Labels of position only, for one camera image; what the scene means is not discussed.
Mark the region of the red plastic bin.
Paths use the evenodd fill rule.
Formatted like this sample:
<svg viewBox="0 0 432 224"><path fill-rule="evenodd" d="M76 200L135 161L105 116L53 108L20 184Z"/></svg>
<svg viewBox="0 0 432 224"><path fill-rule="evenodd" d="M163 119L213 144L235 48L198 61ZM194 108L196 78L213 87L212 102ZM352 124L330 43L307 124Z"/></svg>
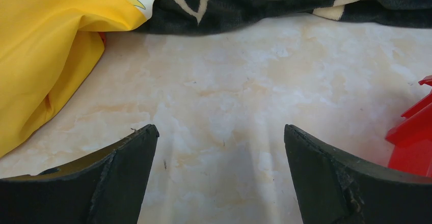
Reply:
<svg viewBox="0 0 432 224"><path fill-rule="evenodd" d="M406 110L404 120L387 132L394 145L388 167L431 177L431 93Z"/></svg>

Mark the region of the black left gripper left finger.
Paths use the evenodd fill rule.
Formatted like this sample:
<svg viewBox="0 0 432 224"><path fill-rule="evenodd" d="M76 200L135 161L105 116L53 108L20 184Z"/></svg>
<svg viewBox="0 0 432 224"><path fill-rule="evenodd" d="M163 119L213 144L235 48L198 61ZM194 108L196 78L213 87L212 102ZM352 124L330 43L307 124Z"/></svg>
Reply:
<svg viewBox="0 0 432 224"><path fill-rule="evenodd" d="M125 138L37 175L1 179L1 223L137 223L159 132Z"/></svg>

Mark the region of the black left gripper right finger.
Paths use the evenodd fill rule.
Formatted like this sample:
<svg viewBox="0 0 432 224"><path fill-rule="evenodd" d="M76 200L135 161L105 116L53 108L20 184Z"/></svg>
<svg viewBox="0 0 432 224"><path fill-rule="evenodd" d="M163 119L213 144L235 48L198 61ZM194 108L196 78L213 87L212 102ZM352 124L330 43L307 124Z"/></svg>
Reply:
<svg viewBox="0 0 432 224"><path fill-rule="evenodd" d="M304 223L431 223L431 178L369 162L294 125L284 143Z"/></svg>

